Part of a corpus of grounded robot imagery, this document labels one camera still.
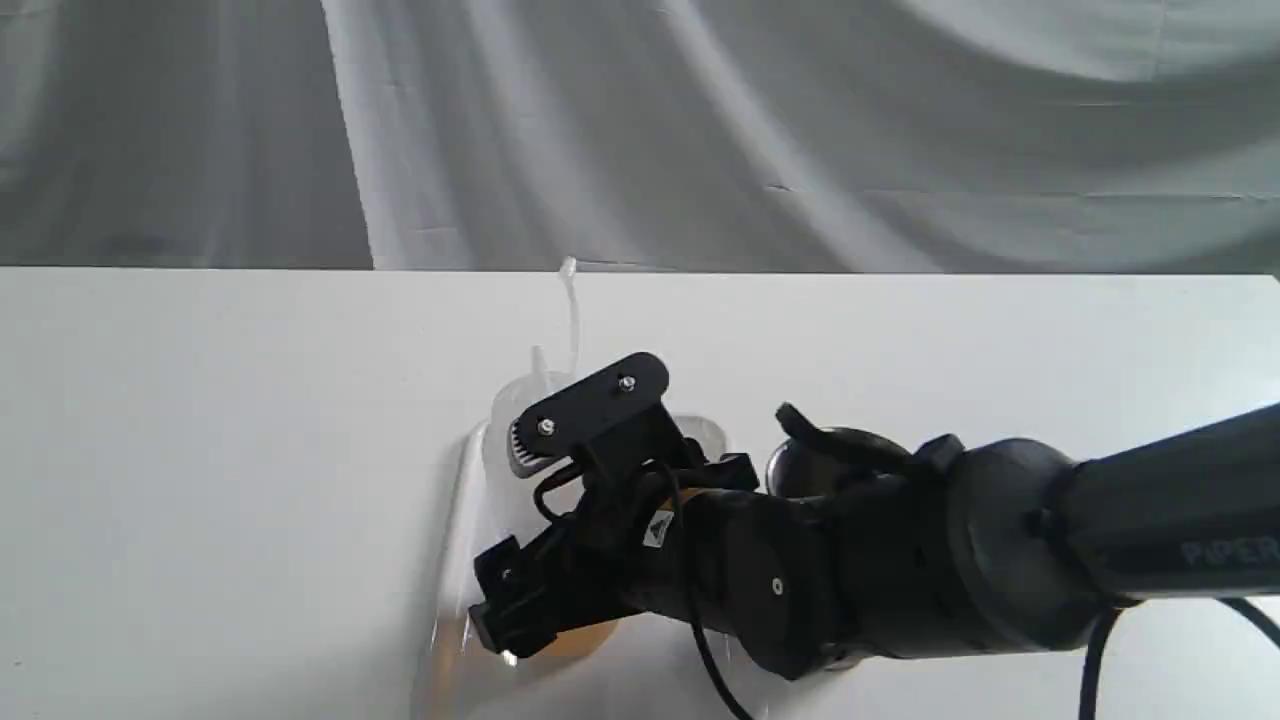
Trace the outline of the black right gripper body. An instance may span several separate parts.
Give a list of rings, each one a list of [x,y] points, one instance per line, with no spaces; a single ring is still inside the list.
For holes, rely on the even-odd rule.
[[[639,614],[730,635],[788,680],[850,661],[851,612],[823,528],[837,495],[769,495],[742,454],[650,462],[620,493],[581,479],[570,538]]]

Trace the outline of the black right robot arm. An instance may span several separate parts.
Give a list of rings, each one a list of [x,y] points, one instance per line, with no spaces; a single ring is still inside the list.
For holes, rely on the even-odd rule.
[[[1076,650],[1147,600],[1277,593],[1277,407],[1078,462],[1033,439],[915,452],[778,413],[823,495],[760,492],[748,455],[632,418],[547,479],[577,506],[474,561],[483,647],[529,659],[653,614],[790,682],[869,657]]]

